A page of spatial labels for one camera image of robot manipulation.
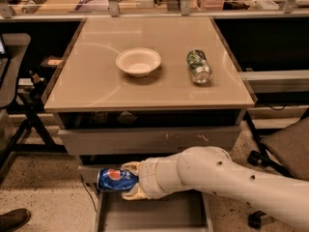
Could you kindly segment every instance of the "robotic hand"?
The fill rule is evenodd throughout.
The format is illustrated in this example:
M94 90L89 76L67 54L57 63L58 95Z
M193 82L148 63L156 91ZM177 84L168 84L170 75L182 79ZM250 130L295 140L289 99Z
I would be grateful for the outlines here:
M158 199L196 189L248 202L299 231L309 231L308 182L242 167L221 148L192 147L166 158L129 162L122 168L138 176L138 183L123 192L124 199Z

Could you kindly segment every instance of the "bowl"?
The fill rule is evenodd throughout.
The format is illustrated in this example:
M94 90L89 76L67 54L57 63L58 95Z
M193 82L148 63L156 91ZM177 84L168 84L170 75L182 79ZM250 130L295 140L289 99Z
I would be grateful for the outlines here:
M134 77L147 76L161 63L160 55L148 48L133 48L121 52L116 64L119 69Z

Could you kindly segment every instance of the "crushed can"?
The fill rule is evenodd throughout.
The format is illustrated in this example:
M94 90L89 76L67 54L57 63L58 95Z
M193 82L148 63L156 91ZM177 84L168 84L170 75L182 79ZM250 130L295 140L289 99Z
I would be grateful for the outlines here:
M190 51L187 54L186 61L194 83L204 84L211 80L212 70L202 50Z
M97 186L102 191L129 191L138 183L138 176L127 170L103 168L98 173Z

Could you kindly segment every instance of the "shoe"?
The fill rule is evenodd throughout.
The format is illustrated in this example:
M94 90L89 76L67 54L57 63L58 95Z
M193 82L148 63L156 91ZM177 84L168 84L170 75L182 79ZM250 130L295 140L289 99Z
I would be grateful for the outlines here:
M0 232L15 231L26 224L30 216L30 212L27 209L16 209L0 215Z

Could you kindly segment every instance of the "speckled floor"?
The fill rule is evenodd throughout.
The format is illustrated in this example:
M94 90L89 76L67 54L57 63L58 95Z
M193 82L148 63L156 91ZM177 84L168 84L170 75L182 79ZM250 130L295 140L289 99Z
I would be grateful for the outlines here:
M21 119L18 116L12 118L15 124ZM56 142L61 143L53 118L44 115L42 120ZM257 146L247 125L242 123L241 128L239 139L230 154L235 162L251 168L246 158ZM34 132L27 135L24 141L40 142ZM19 231L93 231L96 211L87 191L97 205L96 196L83 186L74 157L66 154L11 154L2 169L0 214L15 208L28 208L32 217ZM248 214L255 211L248 204L210 195L209 207L214 232L255 231L247 226ZM272 217L265 217L263 223L261 232L295 231Z

